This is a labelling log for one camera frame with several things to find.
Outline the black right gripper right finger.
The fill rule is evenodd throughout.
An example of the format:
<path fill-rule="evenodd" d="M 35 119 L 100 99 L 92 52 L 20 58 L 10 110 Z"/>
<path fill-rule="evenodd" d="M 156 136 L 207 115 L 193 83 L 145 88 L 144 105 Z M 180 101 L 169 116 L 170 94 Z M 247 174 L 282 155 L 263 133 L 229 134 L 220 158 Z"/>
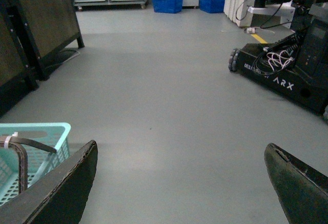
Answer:
<path fill-rule="evenodd" d="M 270 143 L 264 151 L 269 179 L 289 223 L 327 223 L 327 176 Z"/>

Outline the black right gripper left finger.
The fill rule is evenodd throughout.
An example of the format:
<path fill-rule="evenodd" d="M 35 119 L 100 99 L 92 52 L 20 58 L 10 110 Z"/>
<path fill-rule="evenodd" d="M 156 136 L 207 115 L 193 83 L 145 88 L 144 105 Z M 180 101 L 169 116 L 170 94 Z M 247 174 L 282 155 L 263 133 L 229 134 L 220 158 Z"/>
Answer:
<path fill-rule="evenodd" d="M 1 206 L 1 223 L 79 223 L 93 186 L 98 147 L 89 141 Z"/>

